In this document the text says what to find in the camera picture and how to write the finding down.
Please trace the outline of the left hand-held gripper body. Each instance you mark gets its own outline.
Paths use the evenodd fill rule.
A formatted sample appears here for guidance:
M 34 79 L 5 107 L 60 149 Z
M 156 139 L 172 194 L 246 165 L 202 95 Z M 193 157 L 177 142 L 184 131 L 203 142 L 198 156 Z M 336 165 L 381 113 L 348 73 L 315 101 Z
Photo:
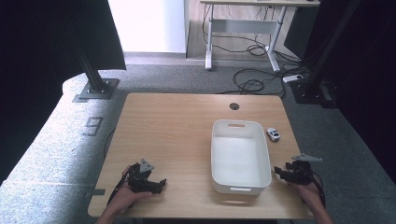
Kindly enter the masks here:
M 145 159 L 133 164 L 127 172 L 127 182 L 133 192 L 149 191 L 153 193 L 153 189 L 159 188 L 158 182 L 149 181 L 154 166 Z

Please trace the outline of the grey tape floor marker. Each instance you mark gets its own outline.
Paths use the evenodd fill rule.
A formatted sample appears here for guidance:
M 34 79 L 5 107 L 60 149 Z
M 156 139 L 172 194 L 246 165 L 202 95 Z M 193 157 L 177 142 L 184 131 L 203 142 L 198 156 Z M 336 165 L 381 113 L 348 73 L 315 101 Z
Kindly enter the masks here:
M 85 198 L 91 198 L 92 196 L 95 195 L 104 195 L 106 191 L 104 189 L 90 189 L 85 192 L 84 197 Z

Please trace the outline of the person's left hand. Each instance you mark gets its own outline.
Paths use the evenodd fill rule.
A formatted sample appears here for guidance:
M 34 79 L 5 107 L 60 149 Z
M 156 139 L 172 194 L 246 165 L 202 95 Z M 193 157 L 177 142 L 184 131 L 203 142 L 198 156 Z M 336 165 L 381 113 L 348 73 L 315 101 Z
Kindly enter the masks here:
M 122 211 L 130 207 L 135 201 L 145 199 L 152 195 L 149 191 L 133 192 L 127 182 L 123 182 L 117 187 L 116 193 L 110 203 L 106 206 L 122 208 Z

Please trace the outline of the white-legged wooden desk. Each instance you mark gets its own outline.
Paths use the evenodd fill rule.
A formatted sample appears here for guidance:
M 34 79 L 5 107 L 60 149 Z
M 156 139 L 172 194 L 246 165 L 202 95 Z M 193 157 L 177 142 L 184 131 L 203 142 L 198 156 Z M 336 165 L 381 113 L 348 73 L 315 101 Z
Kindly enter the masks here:
M 265 48 L 266 55 L 275 72 L 280 68 L 276 61 L 275 46 L 283 25 L 288 7 L 318 7 L 319 0 L 200 0 L 209 6 L 209 23 L 207 31 L 207 44 L 205 50 L 205 69 L 212 69 L 212 37 L 213 33 L 237 33 L 237 34 L 267 34 L 271 36 L 269 46 Z M 240 21 L 215 19 L 215 6 L 259 6 L 281 7 L 280 14 L 275 21 Z

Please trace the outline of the black curtain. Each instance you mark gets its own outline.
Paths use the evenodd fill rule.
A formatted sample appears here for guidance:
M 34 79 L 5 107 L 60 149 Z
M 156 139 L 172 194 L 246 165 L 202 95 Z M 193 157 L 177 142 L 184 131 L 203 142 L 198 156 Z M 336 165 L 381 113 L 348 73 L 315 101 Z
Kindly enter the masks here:
M 396 0 L 361 0 L 326 66 L 329 93 L 396 184 Z
M 0 0 L 0 185 L 83 60 L 125 68 L 109 0 Z

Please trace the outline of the person's right hand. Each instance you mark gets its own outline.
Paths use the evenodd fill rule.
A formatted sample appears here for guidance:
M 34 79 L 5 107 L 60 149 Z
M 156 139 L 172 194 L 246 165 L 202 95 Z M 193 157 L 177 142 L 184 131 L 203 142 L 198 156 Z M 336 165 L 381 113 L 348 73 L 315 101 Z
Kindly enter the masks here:
M 306 186 L 298 184 L 291 184 L 291 186 L 297 190 L 302 200 L 308 206 L 315 207 L 322 205 L 318 188 L 313 183 L 310 183 Z

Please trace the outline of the black metal stand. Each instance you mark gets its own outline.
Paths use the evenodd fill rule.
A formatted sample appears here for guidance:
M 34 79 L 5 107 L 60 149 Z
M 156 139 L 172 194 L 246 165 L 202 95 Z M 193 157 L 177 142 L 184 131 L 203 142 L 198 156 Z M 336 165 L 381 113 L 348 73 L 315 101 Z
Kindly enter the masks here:
M 88 82 L 84 86 L 77 99 L 79 102 L 87 102 L 91 99 L 110 100 L 114 90 L 118 86 L 117 78 L 102 78 L 97 69 L 92 67 L 70 21 L 66 21 L 67 29 L 74 52 L 77 55 L 79 64 L 86 75 Z
M 290 84 L 297 104 L 331 105 L 331 83 L 325 81 L 327 65 L 361 0 L 321 0 L 303 59 L 309 77 Z

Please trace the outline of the white plastic basket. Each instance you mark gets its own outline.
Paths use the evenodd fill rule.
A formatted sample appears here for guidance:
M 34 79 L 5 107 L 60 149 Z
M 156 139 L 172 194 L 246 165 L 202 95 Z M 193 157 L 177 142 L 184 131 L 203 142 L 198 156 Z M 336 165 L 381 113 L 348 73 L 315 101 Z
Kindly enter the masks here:
M 213 124 L 211 176 L 219 193 L 260 195 L 271 184 L 269 150 L 258 122 L 220 119 Z

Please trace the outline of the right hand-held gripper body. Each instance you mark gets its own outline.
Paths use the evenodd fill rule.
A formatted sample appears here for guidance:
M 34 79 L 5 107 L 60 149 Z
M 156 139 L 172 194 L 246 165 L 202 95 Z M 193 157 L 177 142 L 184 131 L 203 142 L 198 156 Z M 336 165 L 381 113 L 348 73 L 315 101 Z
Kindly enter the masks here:
M 322 158 L 304 153 L 293 156 L 292 162 L 286 163 L 288 175 L 291 177 L 290 182 L 299 185 L 308 185 L 312 183 L 315 180 L 314 172 L 311 167 L 312 162 L 322 162 Z

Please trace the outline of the white toy car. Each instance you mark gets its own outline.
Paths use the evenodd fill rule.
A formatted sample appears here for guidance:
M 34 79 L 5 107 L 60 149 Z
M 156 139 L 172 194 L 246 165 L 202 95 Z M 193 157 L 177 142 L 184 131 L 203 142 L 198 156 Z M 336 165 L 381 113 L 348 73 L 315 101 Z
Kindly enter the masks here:
M 277 129 L 275 128 L 268 128 L 266 130 L 266 134 L 269 137 L 269 139 L 273 142 L 277 142 L 280 140 L 280 133 L 278 132 Z

